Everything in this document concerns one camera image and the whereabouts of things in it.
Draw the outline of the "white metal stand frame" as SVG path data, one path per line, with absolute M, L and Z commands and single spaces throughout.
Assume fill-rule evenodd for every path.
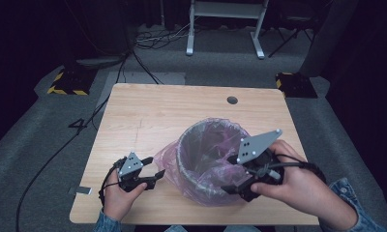
M 186 54 L 194 54 L 194 22 L 197 17 L 224 17 L 224 18 L 242 18 L 256 19 L 255 30 L 251 31 L 251 39 L 255 49 L 256 56 L 264 59 L 265 54 L 259 41 L 261 26 L 266 15 L 270 0 L 262 0 L 261 3 L 226 3 L 226 2 L 204 2 L 201 0 L 191 0 L 189 11 L 189 34 L 187 40 Z

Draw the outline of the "black tripod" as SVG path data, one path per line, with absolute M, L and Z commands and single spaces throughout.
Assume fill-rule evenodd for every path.
M 308 40 L 312 44 L 315 39 L 315 34 L 309 35 L 308 31 L 313 30 L 315 22 L 312 18 L 305 17 L 282 17 L 281 22 L 284 28 L 292 30 L 293 33 L 285 39 L 274 51 L 272 51 L 268 57 L 271 58 L 277 51 L 279 51 L 284 45 L 286 45 L 291 39 L 296 39 L 300 32 L 304 32 Z

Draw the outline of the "black yellow striped base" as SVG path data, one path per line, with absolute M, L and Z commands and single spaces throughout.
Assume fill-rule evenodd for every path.
M 311 81 L 297 72 L 279 72 L 275 79 L 277 88 L 283 92 L 286 98 L 317 98 Z
M 49 94 L 87 96 L 90 94 L 96 74 L 96 70 L 72 72 L 62 69 L 55 76 L 47 92 Z

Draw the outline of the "grey stand base plate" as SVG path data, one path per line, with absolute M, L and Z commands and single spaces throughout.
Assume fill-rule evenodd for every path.
M 99 70 L 116 66 L 125 60 L 124 56 L 103 56 L 89 59 L 79 59 L 76 65 L 83 69 Z

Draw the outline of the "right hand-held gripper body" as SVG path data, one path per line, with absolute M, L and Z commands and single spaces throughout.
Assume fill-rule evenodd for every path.
M 237 164 L 245 168 L 245 172 L 253 178 L 253 183 L 280 185 L 283 182 L 281 162 L 269 149 L 282 133 L 276 129 L 241 139 Z M 258 196 L 258 193 L 253 192 L 253 199 Z

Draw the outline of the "grey tape piece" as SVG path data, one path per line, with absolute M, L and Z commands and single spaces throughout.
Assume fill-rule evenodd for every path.
M 71 195 L 77 195 L 77 194 L 89 195 L 91 193 L 92 193 L 92 189 L 88 187 L 72 187 L 72 188 L 69 188 L 69 191 L 68 191 L 68 194 L 71 194 Z

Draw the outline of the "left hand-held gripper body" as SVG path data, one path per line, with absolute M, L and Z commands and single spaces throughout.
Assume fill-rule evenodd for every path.
M 140 184 L 145 183 L 146 177 L 139 176 L 144 167 L 140 165 L 140 161 L 141 159 L 136 153 L 130 152 L 120 165 L 118 170 L 119 186 L 125 192 L 131 192 Z

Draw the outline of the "person's right leg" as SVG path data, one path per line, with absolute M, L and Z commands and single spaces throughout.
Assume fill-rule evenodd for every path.
M 228 225 L 223 232 L 261 232 L 252 225 Z

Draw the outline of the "person's right hand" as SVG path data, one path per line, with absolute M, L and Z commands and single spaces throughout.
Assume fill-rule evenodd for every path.
M 351 229 L 358 221 L 355 209 L 306 169 L 286 167 L 281 185 L 255 183 L 251 190 L 280 200 L 300 212 L 316 216 L 322 224 L 336 231 Z

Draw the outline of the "person's left hand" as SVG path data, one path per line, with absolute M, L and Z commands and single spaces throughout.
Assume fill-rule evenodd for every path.
M 118 184 L 117 173 L 112 173 L 104 189 L 104 209 L 106 216 L 121 221 L 130 211 L 135 200 L 145 191 L 147 185 L 142 183 L 131 192 L 122 190 Z

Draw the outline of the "grey curtain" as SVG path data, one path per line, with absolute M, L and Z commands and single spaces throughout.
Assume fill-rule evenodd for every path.
M 359 0 L 334 0 L 315 36 L 298 73 L 304 77 L 320 76 L 336 48 L 348 22 L 354 15 Z

